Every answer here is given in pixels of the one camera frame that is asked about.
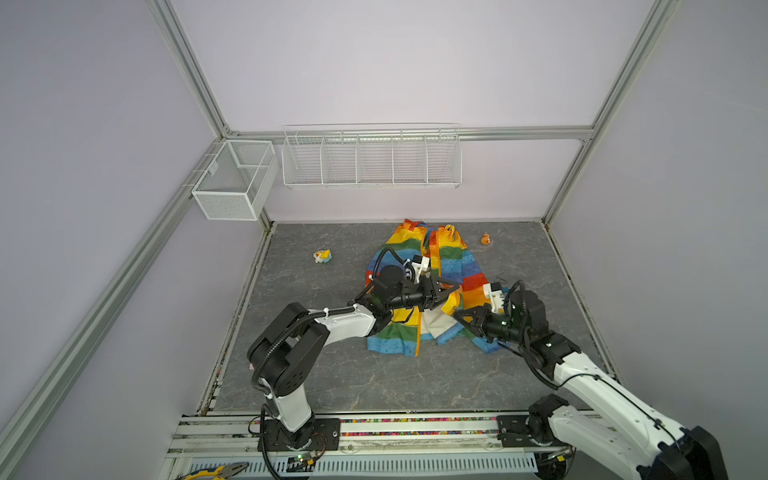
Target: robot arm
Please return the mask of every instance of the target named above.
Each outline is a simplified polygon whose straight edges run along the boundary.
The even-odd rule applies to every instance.
[[[306,310],[292,303],[250,347],[252,384],[265,393],[269,410],[280,421],[283,441],[292,448],[306,446],[313,432],[303,381],[325,345],[374,335],[389,323],[393,310],[434,309],[458,289],[456,283],[431,278],[426,259],[404,262],[392,253],[403,268],[387,266],[381,272],[374,268],[369,285],[347,307]],[[661,415],[605,374],[572,341],[550,330],[543,302],[522,282],[506,296],[498,284],[487,287],[489,303],[457,310],[455,319],[476,336],[498,339],[521,356],[542,382],[554,390],[573,392],[615,429],[549,395],[531,406],[526,425],[500,437],[523,435],[540,445],[557,439],[625,480],[727,480],[720,447],[712,435],[701,427],[687,430]],[[292,346],[286,342],[297,336]]]

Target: wire basket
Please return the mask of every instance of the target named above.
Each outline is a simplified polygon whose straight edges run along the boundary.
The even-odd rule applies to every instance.
[[[278,169],[271,141],[227,140],[192,194],[210,220],[258,220]]]
[[[458,125],[338,132],[286,128],[287,187],[457,187],[462,182]]]

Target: black cable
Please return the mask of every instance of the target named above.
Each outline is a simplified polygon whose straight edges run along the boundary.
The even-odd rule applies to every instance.
[[[568,383],[571,379],[575,379],[578,376],[590,376],[595,380],[602,380],[602,378],[597,373],[577,373],[576,375],[571,375],[568,378],[566,378],[565,381],[558,386],[558,388],[562,387],[563,385]]]
[[[382,259],[384,258],[384,255],[390,252],[393,257],[395,257],[395,260],[400,262],[401,265],[405,263],[405,261],[400,258],[400,255],[397,254],[391,247],[384,247],[382,248],[382,251],[379,253],[379,258],[376,259],[376,263],[373,264],[373,270],[371,270],[372,276],[376,275],[376,272],[379,271],[379,265],[381,265]]]
[[[250,429],[250,426],[253,425],[253,420],[258,419],[258,418],[259,417],[253,417],[250,420],[250,422],[248,422],[248,433],[250,433],[250,435],[253,436],[253,437],[264,436],[264,432],[263,432],[264,424],[261,423],[261,422],[263,422],[263,419],[259,421],[259,432],[254,432],[253,430]]]
[[[525,360],[525,365],[528,366],[528,369],[531,370],[531,373],[534,374],[534,376],[538,379],[539,382],[545,384],[547,387],[553,390],[557,390],[560,388],[559,385],[556,385],[550,382],[537,369],[533,368],[533,365],[531,365],[531,363],[529,363],[527,359]]]
[[[337,315],[340,313],[352,313],[355,311],[354,306],[347,306],[343,308],[338,308],[334,310],[329,310],[327,315]],[[266,353],[261,357],[261,360],[253,366],[253,376],[251,377],[250,384],[253,388],[259,389],[262,392],[266,388],[265,386],[261,385],[259,383],[259,378],[261,378],[261,372],[264,370],[264,366],[266,365],[267,361],[269,361],[270,357],[274,355],[274,353],[277,351],[277,349],[280,347],[280,345],[283,344],[283,342],[286,341],[286,339],[290,336],[293,336],[296,334],[296,331],[303,325],[311,322],[314,319],[320,318],[322,316],[325,316],[326,312],[320,310],[319,312],[313,312],[309,313],[301,318],[299,318],[293,325],[289,326],[283,332],[278,336],[275,341],[272,343],[270,348],[266,351]]]
[[[524,356],[518,352],[517,350],[513,349],[509,345],[505,345],[504,343],[499,342],[498,346],[500,346],[503,349],[509,350],[510,352],[514,353],[515,355],[519,356],[520,358],[524,358]]]
[[[523,290],[525,290],[525,282],[518,280],[518,288],[520,289],[520,301],[522,302],[523,314],[528,316],[528,305],[525,304],[525,295],[523,294]]]
[[[667,433],[667,435],[669,435],[669,436],[672,438],[672,442],[674,443],[674,446],[675,446],[675,448],[677,448],[677,450],[678,450],[680,453],[683,453],[683,449],[680,447],[680,444],[679,444],[679,443],[677,443],[677,439],[674,437],[674,435],[672,435],[672,434],[670,433],[670,431],[669,431],[669,430],[667,430],[667,429],[664,427],[664,425],[661,425],[661,420],[659,420],[659,419],[655,419],[654,417],[650,416],[650,415],[648,414],[648,412],[646,412],[645,410],[643,410],[642,408],[640,408],[640,406],[639,406],[637,403],[633,402],[633,401],[632,401],[632,400],[631,400],[629,397],[627,397],[627,396],[626,396],[626,395],[625,395],[625,394],[624,394],[624,393],[623,393],[621,390],[617,389],[616,387],[614,387],[613,385],[611,385],[609,382],[606,382],[606,380],[605,380],[603,377],[601,377],[601,376],[596,376],[596,377],[597,377],[598,379],[600,379],[600,380],[601,380],[601,381],[602,381],[602,382],[603,382],[605,385],[607,385],[607,386],[610,386],[610,387],[611,387],[611,388],[612,388],[612,389],[613,389],[613,390],[614,390],[616,393],[618,393],[619,395],[623,396],[625,400],[627,400],[629,403],[631,403],[631,404],[634,406],[634,408],[636,408],[636,409],[640,410],[640,411],[641,411],[641,412],[642,412],[642,413],[643,413],[643,414],[644,414],[644,415],[645,415],[645,416],[646,416],[646,417],[647,417],[649,420],[653,420],[653,421],[654,421],[654,426],[655,426],[655,427],[658,427],[659,429],[662,429],[662,430],[664,430],[664,431]]]
[[[514,282],[512,286],[509,287],[509,290],[507,290],[507,294],[504,295],[504,303],[502,306],[504,307],[504,314],[506,316],[512,316],[512,310],[509,308],[509,296],[512,295],[512,292],[515,291],[515,289],[520,285],[520,280],[517,282]]]
[[[571,445],[571,448],[573,449],[573,453],[571,453],[571,463],[568,464],[568,467],[565,469],[565,474],[563,475],[563,478],[560,480],[565,480],[565,477],[568,476],[569,473],[571,473],[571,467],[574,466],[574,460],[576,459],[576,447]]]
[[[366,285],[366,287],[365,287],[365,288],[363,288],[363,289],[362,289],[362,292],[360,292],[360,293],[358,293],[358,294],[357,294],[357,296],[356,296],[356,297],[355,297],[355,299],[354,299],[354,300],[351,302],[351,304],[352,304],[352,305],[354,305],[354,304],[355,304],[355,303],[356,303],[358,300],[360,300],[361,298],[363,298],[363,296],[365,296],[365,294],[366,294],[366,293],[368,293],[368,292],[369,292],[369,290],[371,290],[372,288],[373,288],[373,279],[371,279],[371,283],[369,283],[368,285]]]
[[[394,319],[392,319],[392,320],[390,320],[390,322],[392,322],[392,323],[408,323],[408,321],[409,321],[409,320],[411,319],[411,317],[413,316],[413,312],[415,312],[415,308],[412,308],[412,309],[411,309],[411,312],[408,314],[408,316],[406,317],[406,319],[404,319],[404,320],[400,320],[400,321],[397,321],[397,322],[396,322]]]
[[[266,415],[266,406],[261,407],[261,423],[259,424],[259,429],[264,428],[264,416]],[[280,476],[279,473],[277,473],[277,470],[272,466],[272,462],[270,462],[270,457],[266,454],[266,438],[261,437],[259,438],[259,447],[261,449],[261,456],[264,457],[264,465],[266,465],[266,469],[269,471],[270,475],[272,475],[272,478],[275,480],[283,480],[283,477]]]
[[[574,447],[573,445],[569,445],[568,448],[569,448],[569,451],[563,454],[563,457],[566,460],[568,460],[569,458],[573,458],[573,456],[576,455],[576,447]],[[555,462],[560,462],[560,461],[561,460],[557,456],[555,456],[555,457],[552,457],[552,458],[550,458],[548,460],[542,460],[541,462],[539,462],[537,460],[536,463],[538,463],[539,465],[548,465],[550,463],[555,463]]]

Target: black metal bracket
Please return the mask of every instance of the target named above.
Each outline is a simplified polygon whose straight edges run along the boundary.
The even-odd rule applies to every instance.
[[[283,431],[279,420],[266,420],[264,422],[264,438],[266,449],[270,452],[295,452],[295,449],[288,448],[293,446],[293,441],[289,439]],[[326,451],[339,449],[339,438],[341,438],[341,420],[340,419],[315,419],[312,433],[322,433],[325,435],[328,443]],[[312,443],[304,449],[317,450],[323,449],[323,437],[315,435],[310,437]]]
[[[497,415],[496,422],[498,423],[498,435],[497,438],[502,441],[502,446],[508,447],[538,447],[539,444],[533,443],[530,436],[528,436],[528,425],[526,421],[528,415]],[[563,443],[560,440],[555,439],[551,446],[565,447],[567,443]]]

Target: pliers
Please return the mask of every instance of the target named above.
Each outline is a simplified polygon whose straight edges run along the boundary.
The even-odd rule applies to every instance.
[[[248,468],[248,462],[233,463],[231,465],[222,465],[214,470],[197,470],[189,475],[183,475],[176,480],[192,480],[192,478],[206,478],[210,480],[225,480],[232,475],[237,475]]]

